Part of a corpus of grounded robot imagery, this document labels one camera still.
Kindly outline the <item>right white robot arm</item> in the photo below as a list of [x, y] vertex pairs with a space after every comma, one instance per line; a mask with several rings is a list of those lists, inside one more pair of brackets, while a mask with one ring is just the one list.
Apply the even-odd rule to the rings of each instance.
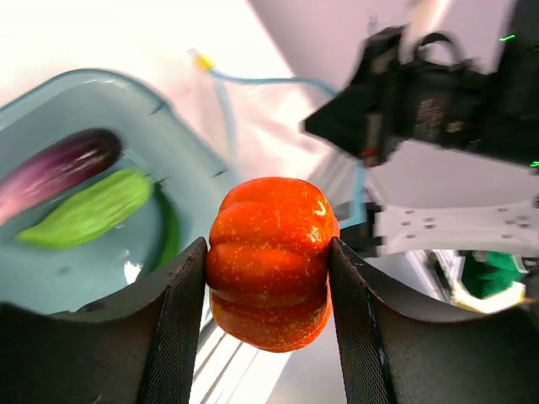
[[[365, 166], [403, 141], [538, 169], [538, 4], [515, 2], [498, 68], [485, 74], [435, 29], [444, 1], [423, 1], [409, 24], [370, 35], [347, 87], [304, 121]], [[343, 243], [365, 257], [407, 250], [484, 250], [535, 257], [538, 198], [484, 207], [366, 206]]]

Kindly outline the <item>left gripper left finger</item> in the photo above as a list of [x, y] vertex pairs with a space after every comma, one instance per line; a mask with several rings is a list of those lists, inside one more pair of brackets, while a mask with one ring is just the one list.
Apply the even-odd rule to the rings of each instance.
[[186, 403], [205, 293], [206, 243], [75, 312], [1, 305], [4, 403]]

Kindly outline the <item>clear zip top bag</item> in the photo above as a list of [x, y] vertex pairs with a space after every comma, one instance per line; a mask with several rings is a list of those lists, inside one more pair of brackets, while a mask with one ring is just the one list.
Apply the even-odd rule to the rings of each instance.
[[306, 179], [329, 198], [343, 229], [366, 222], [361, 163], [302, 131], [302, 119], [335, 97], [335, 88], [307, 77], [236, 77], [197, 50], [188, 54], [199, 131], [238, 182], [270, 175]]

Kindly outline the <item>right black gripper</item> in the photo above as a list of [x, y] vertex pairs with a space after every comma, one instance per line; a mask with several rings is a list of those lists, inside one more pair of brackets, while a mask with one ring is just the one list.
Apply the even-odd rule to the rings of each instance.
[[370, 36], [348, 86], [303, 122], [368, 167], [420, 141], [526, 167], [538, 165], [538, 50], [511, 42], [481, 73], [455, 40], [434, 32], [401, 62], [404, 28]]

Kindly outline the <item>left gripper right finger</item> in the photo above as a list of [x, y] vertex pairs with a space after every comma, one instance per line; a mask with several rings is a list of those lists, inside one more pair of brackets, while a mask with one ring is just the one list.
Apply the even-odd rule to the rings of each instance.
[[339, 239], [329, 264], [350, 403], [535, 403], [538, 304], [481, 315], [432, 299]]

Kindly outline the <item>light green bitter gourd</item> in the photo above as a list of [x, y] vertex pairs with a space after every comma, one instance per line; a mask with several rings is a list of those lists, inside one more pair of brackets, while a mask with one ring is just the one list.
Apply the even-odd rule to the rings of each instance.
[[45, 248], [72, 248], [112, 230], [152, 196], [154, 182], [135, 169], [122, 169], [74, 194], [15, 240]]

